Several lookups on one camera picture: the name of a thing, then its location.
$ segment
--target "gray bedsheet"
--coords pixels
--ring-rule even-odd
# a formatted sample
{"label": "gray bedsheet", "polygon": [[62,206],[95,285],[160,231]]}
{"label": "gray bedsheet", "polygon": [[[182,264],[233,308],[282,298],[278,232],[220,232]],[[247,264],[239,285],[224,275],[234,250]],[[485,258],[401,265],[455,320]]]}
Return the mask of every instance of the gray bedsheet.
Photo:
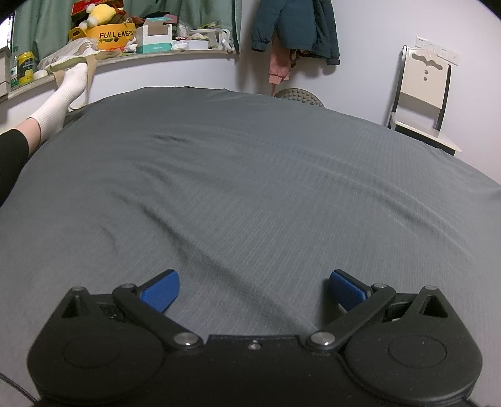
{"label": "gray bedsheet", "polygon": [[[324,280],[446,294],[501,403],[501,187],[457,158],[327,109],[227,90],[145,88],[89,106],[0,209],[0,371],[25,363],[74,285],[110,292],[174,268],[167,314],[209,333],[314,331]],[[0,405],[26,400],[0,384]]]}

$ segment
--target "mustache-shaped cutout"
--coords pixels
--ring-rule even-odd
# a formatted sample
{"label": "mustache-shaped cutout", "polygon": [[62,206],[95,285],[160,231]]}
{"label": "mustache-shaped cutout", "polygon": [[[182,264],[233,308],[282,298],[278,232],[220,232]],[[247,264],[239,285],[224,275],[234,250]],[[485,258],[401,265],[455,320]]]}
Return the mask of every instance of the mustache-shaped cutout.
{"label": "mustache-shaped cutout", "polygon": [[432,59],[427,60],[423,55],[412,54],[412,57],[417,61],[423,62],[427,67],[432,66],[432,67],[438,69],[439,71],[441,71],[443,69],[443,67],[441,65],[439,65],[438,63],[436,63],[434,60],[432,60]]}

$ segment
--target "wall outlet panel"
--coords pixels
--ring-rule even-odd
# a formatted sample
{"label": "wall outlet panel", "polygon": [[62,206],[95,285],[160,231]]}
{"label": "wall outlet panel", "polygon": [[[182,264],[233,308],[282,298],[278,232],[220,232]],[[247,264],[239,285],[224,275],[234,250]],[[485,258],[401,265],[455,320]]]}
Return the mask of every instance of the wall outlet panel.
{"label": "wall outlet panel", "polygon": [[444,58],[446,61],[459,65],[459,54],[456,51],[450,50],[443,45],[436,44],[433,41],[427,40],[423,37],[416,37],[416,47],[434,52],[439,57]]}

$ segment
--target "chair backrest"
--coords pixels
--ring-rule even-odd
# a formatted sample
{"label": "chair backrest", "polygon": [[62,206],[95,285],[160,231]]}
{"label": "chair backrest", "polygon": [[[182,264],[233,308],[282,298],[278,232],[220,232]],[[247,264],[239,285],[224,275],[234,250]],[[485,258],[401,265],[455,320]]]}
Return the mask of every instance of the chair backrest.
{"label": "chair backrest", "polygon": [[400,92],[441,109],[447,71],[448,64],[433,52],[407,48]]}
{"label": "chair backrest", "polygon": [[450,71],[450,64],[437,54],[404,45],[397,91],[390,116],[397,110],[400,93],[405,93],[440,109],[435,126],[440,130],[449,93]]}

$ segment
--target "yellow plush toy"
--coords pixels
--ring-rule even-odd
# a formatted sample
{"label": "yellow plush toy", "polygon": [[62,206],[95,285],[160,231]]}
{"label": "yellow plush toy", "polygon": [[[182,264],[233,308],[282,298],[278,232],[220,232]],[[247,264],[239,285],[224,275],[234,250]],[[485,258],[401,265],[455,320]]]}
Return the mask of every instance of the yellow plush toy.
{"label": "yellow plush toy", "polygon": [[89,4],[85,11],[89,14],[89,17],[86,21],[78,25],[84,31],[95,26],[108,24],[117,13],[113,7],[105,3],[98,4],[97,6],[95,4]]}

